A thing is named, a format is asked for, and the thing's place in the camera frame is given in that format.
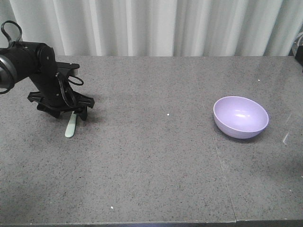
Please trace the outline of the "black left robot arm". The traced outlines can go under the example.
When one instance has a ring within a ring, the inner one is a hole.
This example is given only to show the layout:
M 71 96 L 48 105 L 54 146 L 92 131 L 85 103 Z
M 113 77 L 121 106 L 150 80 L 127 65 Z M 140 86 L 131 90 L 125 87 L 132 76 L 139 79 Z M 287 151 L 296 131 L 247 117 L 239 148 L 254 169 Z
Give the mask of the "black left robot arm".
M 39 111 L 55 118 L 74 112 L 85 121 L 94 99 L 71 88 L 70 78 L 77 78 L 79 67 L 76 63 L 57 62 L 53 48 L 44 43 L 14 42 L 0 50 L 0 92 L 5 94 L 16 83 L 30 78 L 38 91 L 29 93 L 27 98 L 37 103 Z

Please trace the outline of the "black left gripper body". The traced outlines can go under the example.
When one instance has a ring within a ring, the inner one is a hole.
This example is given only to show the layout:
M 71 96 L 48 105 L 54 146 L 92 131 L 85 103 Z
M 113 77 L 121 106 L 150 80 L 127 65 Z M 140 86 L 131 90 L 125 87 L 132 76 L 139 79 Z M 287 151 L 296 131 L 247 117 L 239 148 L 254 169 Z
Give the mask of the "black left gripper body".
M 94 99 L 73 91 L 70 84 L 82 86 L 84 81 L 78 76 L 65 76 L 57 72 L 53 77 L 47 77 L 42 73 L 33 74 L 30 80 L 38 89 L 28 95 L 30 102 L 45 105 L 59 110 L 61 113 L 72 112 L 86 106 L 94 107 Z

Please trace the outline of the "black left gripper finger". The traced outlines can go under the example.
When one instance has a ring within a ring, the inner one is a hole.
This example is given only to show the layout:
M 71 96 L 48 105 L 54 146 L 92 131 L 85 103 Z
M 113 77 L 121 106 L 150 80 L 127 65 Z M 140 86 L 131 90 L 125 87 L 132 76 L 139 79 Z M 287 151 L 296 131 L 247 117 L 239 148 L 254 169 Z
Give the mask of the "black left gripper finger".
M 78 115 L 83 121 L 86 121 L 88 117 L 87 107 L 83 106 L 76 109 L 75 114 Z
M 37 110 L 45 112 L 54 118 L 59 118 L 61 112 L 57 109 L 47 107 L 45 105 L 37 105 Z

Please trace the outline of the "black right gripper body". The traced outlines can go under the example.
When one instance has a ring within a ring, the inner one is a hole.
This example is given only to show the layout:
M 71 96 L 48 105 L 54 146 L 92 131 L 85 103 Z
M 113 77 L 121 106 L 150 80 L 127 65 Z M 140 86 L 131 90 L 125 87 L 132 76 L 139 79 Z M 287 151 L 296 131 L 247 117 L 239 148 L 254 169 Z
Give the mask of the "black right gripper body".
M 294 58 L 303 67 L 303 45 L 298 46 Z

